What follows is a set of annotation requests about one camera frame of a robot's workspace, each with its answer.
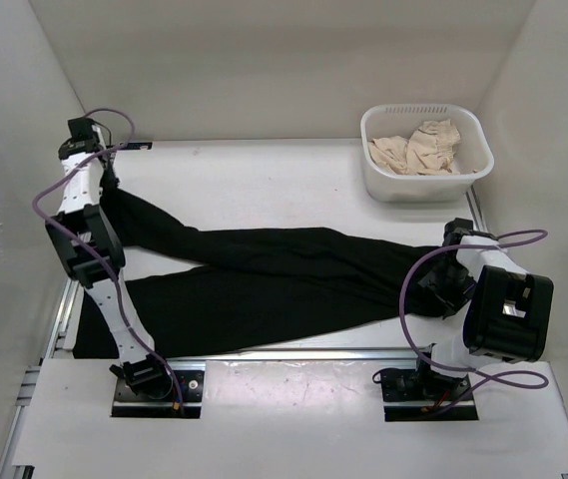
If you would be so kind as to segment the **black trousers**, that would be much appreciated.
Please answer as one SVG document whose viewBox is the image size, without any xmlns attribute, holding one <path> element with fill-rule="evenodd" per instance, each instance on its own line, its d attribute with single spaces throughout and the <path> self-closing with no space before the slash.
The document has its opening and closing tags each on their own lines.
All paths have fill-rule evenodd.
<svg viewBox="0 0 568 479">
<path fill-rule="evenodd" d="M 429 246 L 327 228 L 200 231 L 120 189 L 102 205 L 126 247 L 193 264 L 131 280 L 129 295 L 167 357 L 233 352 L 392 319 L 439 317 L 418 282 Z"/>
</svg>

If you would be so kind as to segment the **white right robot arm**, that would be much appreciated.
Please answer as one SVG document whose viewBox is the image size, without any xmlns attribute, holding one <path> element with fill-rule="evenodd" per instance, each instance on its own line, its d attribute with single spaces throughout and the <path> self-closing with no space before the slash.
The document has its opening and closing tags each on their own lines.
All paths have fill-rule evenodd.
<svg viewBox="0 0 568 479">
<path fill-rule="evenodd" d="M 471 220 L 447 223 L 443 244 L 463 248 L 443 253 L 418 286 L 438 300 L 444 318 L 467 311 L 460 333 L 426 350 L 437 364 L 417 361 L 412 386 L 427 399 L 457 388 L 464 368 L 538 360 L 554 291 L 551 279 L 518 266 L 496 247 L 497 237 L 476 231 Z"/>
</svg>

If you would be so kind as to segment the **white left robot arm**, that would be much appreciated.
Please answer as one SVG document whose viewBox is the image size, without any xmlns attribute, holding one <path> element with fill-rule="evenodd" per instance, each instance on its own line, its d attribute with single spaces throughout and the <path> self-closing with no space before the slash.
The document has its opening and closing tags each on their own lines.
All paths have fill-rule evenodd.
<svg viewBox="0 0 568 479">
<path fill-rule="evenodd" d="M 114 148 L 105 141 L 102 125 L 88 116 L 69 120 L 68 127 L 70 138 L 58 150 L 64 170 L 61 205 L 52 217 L 38 201 L 34 210 L 45 221 L 63 269 L 105 320 L 118 359 L 111 372 L 136 395 L 166 399 L 175 393 L 174 376 L 130 298 L 123 278 L 124 249 L 102 205 L 104 193 L 119 185 Z"/>
</svg>

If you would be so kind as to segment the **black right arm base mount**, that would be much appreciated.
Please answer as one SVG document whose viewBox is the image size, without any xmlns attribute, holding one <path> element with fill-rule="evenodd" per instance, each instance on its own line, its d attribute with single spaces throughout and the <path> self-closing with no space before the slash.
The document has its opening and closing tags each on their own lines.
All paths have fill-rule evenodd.
<svg viewBox="0 0 568 479">
<path fill-rule="evenodd" d="M 479 419 L 471 394 L 446 410 L 470 389 L 467 377 L 445 376 L 423 364 L 417 369 L 380 369 L 372 375 L 372 382 L 381 389 L 385 422 Z"/>
</svg>

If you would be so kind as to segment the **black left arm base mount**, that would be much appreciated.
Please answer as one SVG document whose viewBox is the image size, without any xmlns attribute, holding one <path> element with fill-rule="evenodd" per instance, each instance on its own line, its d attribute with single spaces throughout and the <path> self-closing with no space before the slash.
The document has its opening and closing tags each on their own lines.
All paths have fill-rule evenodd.
<svg viewBox="0 0 568 479">
<path fill-rule="evenodd" d="M 203 361 L 170 361 L 177 381 L 168 375 L 135 392 L 123 372 L 115 372 L 111 416 L 135 419 L 199 419 L 205 389 Z"/>
</svg>

